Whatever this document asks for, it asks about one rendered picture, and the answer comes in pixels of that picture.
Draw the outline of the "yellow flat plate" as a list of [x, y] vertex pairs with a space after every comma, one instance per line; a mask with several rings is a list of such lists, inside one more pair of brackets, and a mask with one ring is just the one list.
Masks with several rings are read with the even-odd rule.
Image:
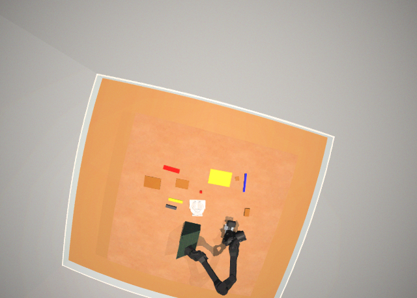
[[229, 187], [232, 174], [232, 172], [210, 169], [208, 183]]

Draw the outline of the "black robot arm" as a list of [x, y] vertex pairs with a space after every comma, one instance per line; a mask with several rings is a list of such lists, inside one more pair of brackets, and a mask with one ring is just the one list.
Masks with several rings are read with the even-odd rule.
[[[233, 234], [235, 234], [235, 236]], [[228, 235], [226, 237], [227, 241], [224, 241], [225, 246], [229, 246], [230, 272], [228, 279], [225, 279], [223, 282], [219, 280], [216, 273], [212, 270], [211, 266], [207, 262], [208, 258], [204, 252], [200, 250], [196, 251], [192, 245], [187, 246], [184, 251], [184, 255], [187, 255], [194, 261], [200, 261], [207, 274], [213, 281], [216, 291], [221, 295], [226, 295], [233, 284], [237, 281], [237, 258], [239, 253], [238, 248], [240, 246], [240, 242], [247, 240], [243, 230], [237, 230], [236, 233], [233, 231], [233, 234]]]

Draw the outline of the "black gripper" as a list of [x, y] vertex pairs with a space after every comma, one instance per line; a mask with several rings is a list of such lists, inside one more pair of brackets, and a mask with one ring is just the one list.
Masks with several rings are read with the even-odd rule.
[[[225, 235], [223, 236], [223, 241], [222, 241], [223, 244], [224, 244], [224, 241], [227, 241], [226, 237], [228, 235], [232, 235], [233, 234], [233, 231], [231, 230], [231, 228], [235, 228], [235, 225], [236, 225], [236, 221], [233, 221], [233, 220], [228, 220], [227, 221], [227, 225], [226, 226], [228, 226], [228, 229], [226, 230]], [[235, 236], [235, 234], [233, 234], [233, 235]]]

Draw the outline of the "red flat plate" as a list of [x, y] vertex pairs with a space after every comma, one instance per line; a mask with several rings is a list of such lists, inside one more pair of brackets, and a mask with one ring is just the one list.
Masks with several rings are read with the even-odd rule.
[[168, 171], [173, 171], [173, 172], [176, 172], [176, 173], [180, 172], [180, 169], [174, 168], [174, 167], [171, 167], [171, 166], [166, 166], [166, 165], [164, 165], [164, 169], [168, 170]]

